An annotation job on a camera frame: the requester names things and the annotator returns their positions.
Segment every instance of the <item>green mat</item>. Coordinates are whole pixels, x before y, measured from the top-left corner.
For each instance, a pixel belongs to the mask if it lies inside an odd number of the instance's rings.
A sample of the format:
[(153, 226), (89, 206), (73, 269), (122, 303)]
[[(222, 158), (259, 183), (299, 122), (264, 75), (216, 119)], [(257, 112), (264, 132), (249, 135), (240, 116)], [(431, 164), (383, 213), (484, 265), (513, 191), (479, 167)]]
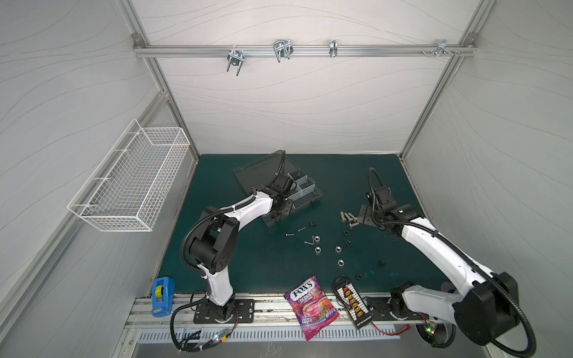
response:
[[(167, 248), (159, 277), (175, 279), (175, 291), (191, 293), (205, 289), (203, 279), (179, 261), (179, 245), (188, 229), (207, 206), (223, 207), (246, 198), (233, 170), (262, 155), (202, 155), (181, 214)], [(338, 276), (352, 278), (358, 291), (388, 292), (393, 287), (414, 281), (438, 289), (447, 281), (444, 274), (414, 246), (402, 238), (393, 241), (386, 232), (359, 225), (344, 236), (347, 225), (340, 222), (340, 211), (358, 216), (367, 203), (367, 170), (374, 167), (392, 188), (398, 204), (420, 205), (406, 174), (395, 155), (289, 155), (290, 159), (316, 181), (324, 193), (313, 206), (293, 214), (268, 229), (261, 218), (239, 232), (237, 249), (229, 263), (229, 276), (236, 292), (285, 293), (310, 276), (316, 276), (326, 291)], [(310, 228), (308, 222), (317, 226)], [(311, 241), (319, 235), (320, 255)], [(347, 247), (346, 241), (352, 241)], [(337, 254), (335, 247), (341, 246)], [(338, 267), (337, 260), (345, 265)], [(384, 260), (384, 267), (379, 261)], [(361, 273), (364, 278), (356, 279)]]

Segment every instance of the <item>candy bag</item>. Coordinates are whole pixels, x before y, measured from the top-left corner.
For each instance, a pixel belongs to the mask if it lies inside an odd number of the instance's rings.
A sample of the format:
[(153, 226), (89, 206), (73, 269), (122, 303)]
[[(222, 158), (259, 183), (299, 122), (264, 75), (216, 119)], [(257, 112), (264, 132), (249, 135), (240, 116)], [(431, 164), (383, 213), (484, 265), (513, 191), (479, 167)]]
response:
[(288, 292), (284, 297), (295, 311), (307, 341), (340, 315), (324, 295), (316, 276), (304, 281), (302, 285)]

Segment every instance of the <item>white wire mesh basket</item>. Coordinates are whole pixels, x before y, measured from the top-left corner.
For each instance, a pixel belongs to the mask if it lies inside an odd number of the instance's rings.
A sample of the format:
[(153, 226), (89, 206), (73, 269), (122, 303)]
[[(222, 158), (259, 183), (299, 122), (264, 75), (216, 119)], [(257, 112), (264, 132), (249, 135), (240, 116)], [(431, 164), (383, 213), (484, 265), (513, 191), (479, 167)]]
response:
[(138, 130), (126, 130), (118, 140), (125, 148), (110, 151), (68, 205), (100, 231), (151, 231), (189, 148), (181, 128), (134, 122)]

